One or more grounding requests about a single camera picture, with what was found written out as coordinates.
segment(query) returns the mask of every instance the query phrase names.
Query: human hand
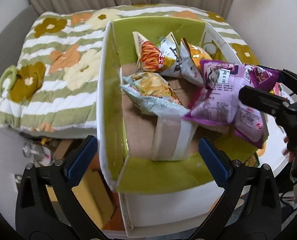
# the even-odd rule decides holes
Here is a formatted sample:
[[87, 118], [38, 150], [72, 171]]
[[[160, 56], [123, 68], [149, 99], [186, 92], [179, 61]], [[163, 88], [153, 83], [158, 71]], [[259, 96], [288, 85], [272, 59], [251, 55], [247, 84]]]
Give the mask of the human hand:
[[[284, 138], [284, 143], [288, 143], [288, 141], [289, 141], [288, 137], [285, 137], [285, 138]], [[282, 154], [283, 154], [283, 155], [290, 154], [290, 156], [289, 156], [289, 162], [290, 162], [290, 163], [293, 162], [294, 157], [295, 157], [294, 152], [290, 152], [290, 150], [285, 149], [285, 150], [283, 150]]]

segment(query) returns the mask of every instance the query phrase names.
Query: blue gripper pad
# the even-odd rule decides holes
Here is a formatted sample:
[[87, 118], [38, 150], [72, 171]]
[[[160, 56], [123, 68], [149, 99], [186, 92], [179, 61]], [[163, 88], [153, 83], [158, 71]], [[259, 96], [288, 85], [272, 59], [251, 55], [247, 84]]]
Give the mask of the blue gripper pad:
[[96, 152], [97, 138], [92, 135], [89, 135], [76, 150], [70, 152], [63, 168], [69, 187], [79, 185]]
[[230, 158], [225, 152], [218, 150], [207, 137], [203, 137], [199, 140], [198, 151], [212, 174], [217, 186], [226, 188], [228, 179], [233, 173]]

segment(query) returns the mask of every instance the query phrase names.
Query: gray headboard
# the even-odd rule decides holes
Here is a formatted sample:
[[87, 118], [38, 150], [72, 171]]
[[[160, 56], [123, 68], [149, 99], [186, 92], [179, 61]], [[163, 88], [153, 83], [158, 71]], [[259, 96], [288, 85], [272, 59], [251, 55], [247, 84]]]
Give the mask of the gray headboard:
[[24, 38], [29, 32], [38, 13], [28, 6], [16, 16], [0, 34], [0, 77], [10, 65], [17, 65]]

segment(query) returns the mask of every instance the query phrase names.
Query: bed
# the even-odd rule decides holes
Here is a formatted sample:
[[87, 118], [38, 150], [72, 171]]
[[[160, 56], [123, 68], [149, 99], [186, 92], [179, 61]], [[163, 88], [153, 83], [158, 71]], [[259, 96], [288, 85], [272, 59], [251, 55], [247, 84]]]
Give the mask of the bed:
[[138, 16], [206, 21], [239, 57], [257, 64], [247, 44], [221, 16], [196, 8], [158, 4], [68, 15], [46, 12], [29, 29], [17, 65], [6, 66], [1, 74], [0, 128], [34, 137], [96, 135], [97, 80], [106, 24]]

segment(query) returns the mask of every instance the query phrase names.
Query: metal screw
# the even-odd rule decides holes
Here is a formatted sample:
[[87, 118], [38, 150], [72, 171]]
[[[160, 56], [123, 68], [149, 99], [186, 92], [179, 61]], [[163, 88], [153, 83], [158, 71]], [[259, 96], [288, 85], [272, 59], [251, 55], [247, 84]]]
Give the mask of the metal screw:
[[263, 168], [267, 171], [269, 171], [269, 169], [271, 168], [268, 164], [263, 164]]
[[31, 169], [32, 167], [33, 167], [33, 163], [28, 163], [28, 164], [25, 166], [25, 168], [26, 168], [27, 170]]
[[242, 163], [239, 160], [233, 160], [232, 163], [235, 167], [239, 167], [242, 165]]
[[61, 166], [63, 164], [63, 160], [59, 159], [55, 161], [55, 166]]
[[289, 107], [290, 106], [290, 104], [288, 103], [288, 102], [286, 102], [286, 101], [283, 101], [283, 106], [285, 106], [285, 107]]

